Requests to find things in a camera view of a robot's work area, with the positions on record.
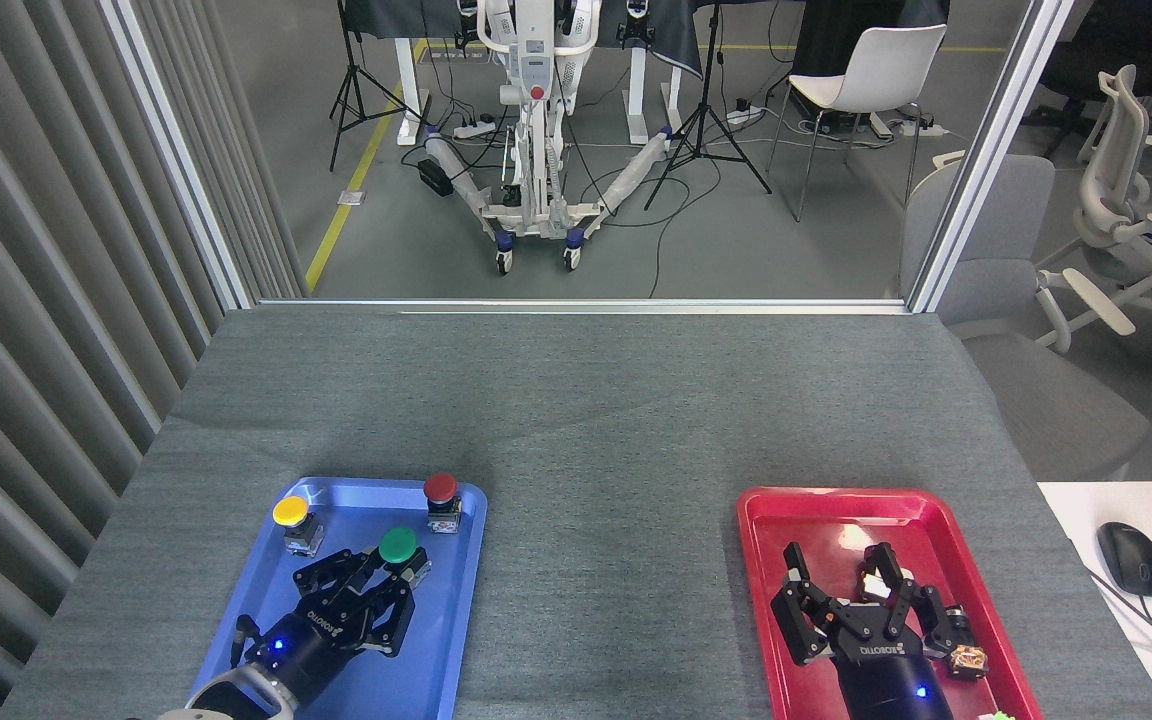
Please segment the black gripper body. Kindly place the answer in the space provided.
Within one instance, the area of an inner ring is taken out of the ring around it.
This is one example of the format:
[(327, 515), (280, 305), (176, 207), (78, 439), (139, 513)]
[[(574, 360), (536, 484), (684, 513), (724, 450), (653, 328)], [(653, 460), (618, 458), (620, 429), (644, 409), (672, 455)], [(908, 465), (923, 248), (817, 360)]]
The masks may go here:
[(873, 602), (844, 606), (844, 623), (829, 629), (832, 664), (850, 719), (952, 719), (952, 708), (922, 638), (905, 621), (888, 638), (890, 612)]
[(247, 650), (244, 660), (260, 666), (305, 707), (361, 653), (376, 616), (367, 602), (303, 600)]

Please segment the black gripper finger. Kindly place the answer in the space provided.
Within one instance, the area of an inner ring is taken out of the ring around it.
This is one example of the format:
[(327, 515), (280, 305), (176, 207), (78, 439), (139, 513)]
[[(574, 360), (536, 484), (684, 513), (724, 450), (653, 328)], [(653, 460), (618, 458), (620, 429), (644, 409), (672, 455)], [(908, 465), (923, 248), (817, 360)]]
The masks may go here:
[(783, 560), (787, 571), (772, 597), (771, 611), (791, 661), (804, 666), (826, 651), (841, 606), (810, 578), (799, 543), (787, 543)]
[(320, 605), (346, 602), (347, 594), (362, 596), (381, 566), (376, 550), (361, 553), (342, 550), (294, 571), (294, 584), (303, 600), (316, 597)]
[(362, 593), (356, 605), (351, 621), (357, 632), (349, 635), (353, 655), (376, 651), (397, 657), (415, 611), (411, 584), (402, 577), (389, 577)]
[(940, 592), (933, 585), (916, 582), (914, 574), (899, 564), (890, 543), (879, 541), (865, 550), (861, 564), (861, 600), (887, 607), (884, 635), (888, 639), (896, 637), (897, 626), (904, 626), (908, 611), (914, 609), (924, 632), (924, 647), (929, 652), (950, 651), (950, 637), (941, 628), (948, 623), (948, 615)]

